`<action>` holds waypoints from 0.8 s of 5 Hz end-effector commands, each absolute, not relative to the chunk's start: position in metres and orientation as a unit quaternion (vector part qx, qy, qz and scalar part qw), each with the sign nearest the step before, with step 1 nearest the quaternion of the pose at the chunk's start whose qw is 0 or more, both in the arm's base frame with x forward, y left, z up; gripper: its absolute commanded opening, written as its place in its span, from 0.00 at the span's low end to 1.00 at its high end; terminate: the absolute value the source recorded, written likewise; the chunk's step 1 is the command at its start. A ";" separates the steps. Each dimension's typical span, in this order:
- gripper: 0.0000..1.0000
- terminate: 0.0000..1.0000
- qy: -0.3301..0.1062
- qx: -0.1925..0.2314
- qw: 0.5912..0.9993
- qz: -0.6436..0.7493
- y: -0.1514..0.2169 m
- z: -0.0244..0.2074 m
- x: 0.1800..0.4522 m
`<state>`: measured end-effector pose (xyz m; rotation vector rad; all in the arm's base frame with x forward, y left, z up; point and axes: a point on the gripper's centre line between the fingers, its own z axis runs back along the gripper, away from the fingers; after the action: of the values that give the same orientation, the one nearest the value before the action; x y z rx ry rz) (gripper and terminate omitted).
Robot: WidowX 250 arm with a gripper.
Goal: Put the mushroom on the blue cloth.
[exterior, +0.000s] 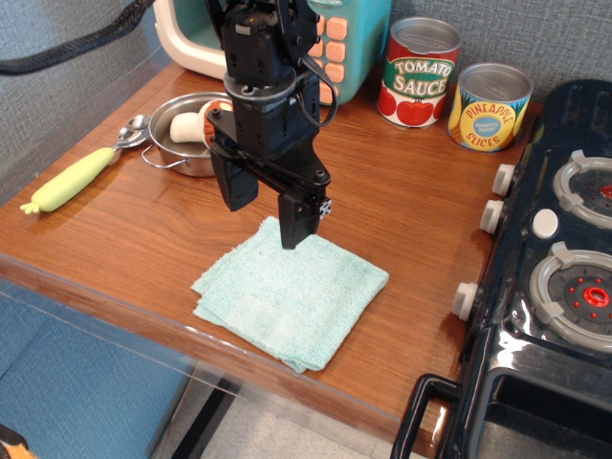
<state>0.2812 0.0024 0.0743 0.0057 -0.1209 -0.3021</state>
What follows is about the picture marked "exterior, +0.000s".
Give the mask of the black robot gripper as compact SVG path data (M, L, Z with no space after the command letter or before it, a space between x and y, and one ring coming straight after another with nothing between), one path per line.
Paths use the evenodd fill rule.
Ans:
M223 200L237 211L258 197L260 181L279 193L298 187L298 195L278 197L281 245L293 250L319 225L318 208L300 198L322 200L331 182L314 151L318 77L291 72L275 86L256 87L225 75L224 85L233 111L208 115L215 130L211 163Z

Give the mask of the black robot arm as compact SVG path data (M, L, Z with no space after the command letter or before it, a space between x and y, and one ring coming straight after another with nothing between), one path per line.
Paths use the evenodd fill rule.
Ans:
M207 9L232 103L207 116L217 183L230 210L250 204L262 184L274 189L281 244L292 250L331 206L331 176L314 149L326 123L319 84L329 80L309 55L319 17L305 1L209 1Z

